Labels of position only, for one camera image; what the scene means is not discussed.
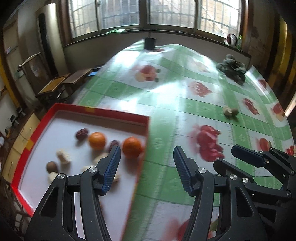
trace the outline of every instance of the window frame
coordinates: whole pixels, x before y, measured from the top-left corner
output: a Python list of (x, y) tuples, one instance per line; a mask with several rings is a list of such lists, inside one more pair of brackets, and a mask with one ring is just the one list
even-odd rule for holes
[[(94, 0), (94, 4), (96, 5), (96, 16), (97, 16), (97, 25), (98, 25), (98, 31), (94, 31), (91, 33), (83, 34), (78, 37), (72, 38), (71, 33), (71, 27), (70, 27), (70, 17), (69, 17), (69, 8), (68, 8), (68, 1), (70, 0), (60, 0), (60, 8), (61, 11), (61, 28), (63, 31), (60, 31), (62, 35), (62, 41), (63, 45), (66, 46), (71, 43), (78, 42), (80, 40), (84, 40), (90, 37), (100, 36), (104, 35), (106, 32), (109, 32), (113, 29), (127, 29), (127, 30), (164, 30), (164, 31), (175, 31), (175, 32), (181, 32), (185, 34), (193, 34), (197, 36), (201, 36), (207, 39), (211, 39), (217, 42), (224, 43), (225, 38), (210, 32), (206, 32), (203, 30), (197, 29), (198, 25), (198, 14), (199, 14), (199, 4), (198, 0), (195, 0), (195, 17), (194, 17), (194, 26), (193, 28), (187, 28), (182, 26), (174, 26), (174, 25), (162, 25), (162, 24), (150, 24), (150, 0), (148, 1), (142, 1), (139, 0), (139, 24), (137, 25), (127, 25), (127, 26), (120, 26), (120, 27), (112, 27), (112, 28), (106, 28), (102, 29), (102, 23), (99, 22), (99, 15), (97, 11), (97, 0)], [(248, 9), (249, 2), (253, 0), (241, 0), (242, 9), (241, 9), (241, 22), (240, 22), (240, 30), (239, 34), (242, 35), (244, 32), (246, 32), (246, 27), (248, 26), (245, 24), (246, 21), (248, 21), (248, 12), (250, 11)]]

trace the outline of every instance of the orange fruit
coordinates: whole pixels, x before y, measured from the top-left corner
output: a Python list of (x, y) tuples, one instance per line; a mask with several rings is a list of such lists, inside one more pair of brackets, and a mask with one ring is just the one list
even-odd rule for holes
[(127, 158), (137, 158), (142, 152), (140, 141), (135, 137), (129, 137), (124, 140), (122, 151)]
[(89, 145), (94, 150), (103, 150), (106, 144), (106, 138), (101, 132), (94, 132), (89, 136)]

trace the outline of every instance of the wooden cabinet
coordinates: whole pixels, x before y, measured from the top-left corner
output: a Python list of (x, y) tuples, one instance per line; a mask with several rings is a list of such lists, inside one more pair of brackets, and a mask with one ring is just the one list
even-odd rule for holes
[(15, 142), (13, 143), (12, 148), (7, 156), (7, 159), (5, 161), (3, 171), (2, 171), (2, 175), (6, 179), (6, 181), (8, 182), (12, 181), (20, 156), (24, 151), (31, 135), (37, 128), (39, 122), (40, 120), (33, 113), (29, 117), (27, 122), (24, 124), (24, 127), (22, 128), (18, 137), (15, 139)]

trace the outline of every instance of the tangerine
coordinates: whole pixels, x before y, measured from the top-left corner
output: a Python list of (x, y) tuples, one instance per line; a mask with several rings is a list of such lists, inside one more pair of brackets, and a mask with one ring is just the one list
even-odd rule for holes
[(106, 144), (106, 138), (101, 132), (94, 132), (89, 136), (89, 145), (94, 150), (103, 150)]
[(137, 158), (142, 152), (140, 141), (135, 137), (129, 137), (124, 140), (122, 151), (127, 158)]

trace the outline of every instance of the window sill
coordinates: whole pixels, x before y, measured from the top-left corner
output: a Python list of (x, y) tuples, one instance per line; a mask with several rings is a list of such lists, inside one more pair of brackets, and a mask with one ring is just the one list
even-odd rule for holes
[[(206, 37), (203, 37), (201, 35), (198, 35), (198, 34), (191, 34), (191, 33), (186, 33), (186, 32), (183, 32), (183, 31), (175, 31), (175, 30), (159, 30), (159, 29), (126, 29), (125, 31), (123, 31), (122, 33), (120, 34), (130, 34), (130, 33), (165, 33), (165, 34), (176, 34), (176, 35), (183, 35), (183, 36), (187, 36), (187, 37), (192, 37), (192, 38), (196, 38), (196, 39), (201, 39), (201, 40), (205, 40), (205, 41), (209, 41), (209, 42), (212, 42), (212, 43), (215, 43), (215, 44), (218, 44), (218, 45), (221, 45), (221, 46), (224, 46), (226, 48), (229, 48), (233, 51), (236, 51), (242, 55), (244, 55), (245, 57), (248, 57), (248, 58), (251, 58), (251, 55), (249, 55), (248, 53), (246, 52), (243, 52), (241, 50), (238, 50), (236, 48), (233, 48), (229, 45), (226, 45), (225, 43), (223, 42), (220, 42), (220, 41), (216, 41), (216, 40), (213, 40), (213, 39), (209, 39), (209, 38), (206, 38)], [(104, 34), (98, 34), (96, 36), (92, 36), (92, 37), (88, 37), (88, 38), (85, 38), (85, 39), (82, 39), (82, 40), (78, 40), (78, 41), (75, 41), (75, 39), (73, 39), (75, 42), (73, 43), (70, 43), (66, 46), (64, 46), (64, 48), (70, 46), (70, 45), (74, 45), (74, 44), (77, 44), (77, 43), (80, 43), (80, 42), (83, 42), (83, 41), (86, 41), (86, 40), (91, 40), (91, 39), (95, 39), (95, 38), (100, 38), (100, 37), (105, 37), (107, 36), (105, 33)]]

